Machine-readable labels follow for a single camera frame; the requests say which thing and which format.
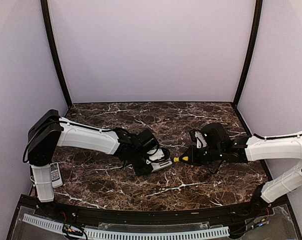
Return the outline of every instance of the black metal frame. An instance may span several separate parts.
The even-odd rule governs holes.
[[[244,60],[244,65],[239,81],[239,85],[237,86],[237,90],[235,93],[235,97],[233,100],[233,104],[235,107],[237,107],[242,92],[245,84],[245,80],[247,77],[247,74],[249,72],[252,56],[253,56],[253,51],[254,51],[254,46],[255,46],[255,41],[256,41],[256,36],[257,36],[257,30],[259,28],[259,23],[260,23],[260,16],[261,16],[261,11],[262,11],[262,2],[263,0],[256,0],[255,2],[255,10],[254,10],[254,16],[253,16],[253,23],[252,23],[252,29],[251,29],[251,35],[250,35],[250,40],[249,40],[249,45],[247,47],[247,52]]]
[[[43,19],[44,19],[47,39],[49,41],[49,45],[50,45],[50,49],[51,49],[51,54],[52,54],[56,74],[57,74],[57,77],[59,79],[66,104],[70,108],[73,103],[72,103],[72,100],[71,100],[70,93],[67,89],[67,85],[66,85],[65,78],[64,78],[64,75],[63,75],[63,70],[62,70],[61,63],[60,63],[60,58],[59,58],[57,48],[56,48],[56,44],[55,44],[53,28],[52,28],[52,23],[51,23],[51,18],[50,18],[48,0],[41,0],[41,5],[42,5]]]
[[[117,210],[105,210],[96,208],[85,208],[81,206],[73,206],[63,203],[53,203],[52,207],[63,211],[67,216],[67,222],[76,224],[79,226],[98,226],[101,223],[111,224],[129,224],[129,225],[177,225],[177,224],[190,224],[190,223],[201,223],[209,222],[210,225],[227,225],[230,230],[236,230],[245,225],[245,220],[248,219],[246,216],[236,216],[230,214],[232,212],[242,212],[247,209],[250,203],[239,203],[229,206],[220,206],[215,208],[204,208],[194,210],[182,210],[182,211],[117,211]],[[293,225],[295,227],[299,240],[302,240],[301,233],[299,231],[296,218],[293,214],[292,207],[287,200],[286,196],[278,198],[272,203],[272,207],[286,204]],[[15,222],[17,221],[20,207],[28,207],[35,210],[35,214],[47,217],[47,214],[42,210],[41,203],[34,197],[21,195],[18,205],[15,209],[13,220],[10,225],[10,230],[7,235],[7,240],[11,240],[13,235]]]

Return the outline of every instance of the remote control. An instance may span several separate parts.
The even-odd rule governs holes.
[[[60,166],[57,162],[51,164],[51,176],[53,188],[58,188],[63,185]]]

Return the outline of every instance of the marble tabletop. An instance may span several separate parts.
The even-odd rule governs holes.
[[[192,142],[191,129],[222,123],[230,136],[245,131],[229,103],[79,103],[66,117],[100,128],[122,127],[131,133],[150,128],[171,158],[180,156]],[[158,172],[137,177],[128,166],[102,152],[57,147],[64,185],[55,189],[56,200],[71,205],[127,211],[177,211],[210,208],[250,200],[256,186],[267,181],[260,162],[223,163],[219,172],[174,163]]]

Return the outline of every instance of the white wall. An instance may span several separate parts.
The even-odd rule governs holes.
[[[50,55],[39,0],[0,1],[0,240],[21,193],[30,189],[22,163],[29,128],[49,109],[67,106]]]
[[[254,5],[50,0],[72,101],[232,101]]]
[[[302,0],[264,1],[251,67],[239,104],[261,135],[302,130]],[[273,177],[296,160],[268,161]],[[289,194],[302,233],[302,189]]]

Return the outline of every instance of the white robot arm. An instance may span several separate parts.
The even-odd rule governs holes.
[[[131,134],[122,128],[99,129],[60,117],[58,111],[48,111],[29,131],[29,143],[23,162],[29,162],[41,202],[54,200],[51,162],[56,146],[97,150],[117,156],[124,165],[132,165],[137,176],[168,167],[170,152],[160,148],[149,129]]]
[[[182,156],[174,161],[181,161],[194,166],[206,165],[208,162],[224,160],[229,163],[247,163],[263,159],[300,159],[293,168],[276,179],[257,188],[258,195],[264,202],[271,203],[280,196],[302,186],[302,131],[294,134],[261,137],[238,137],[231,140],[219,123],[204,126],[201,131],[192,130],[191,138],[197,143],[192,145]]]

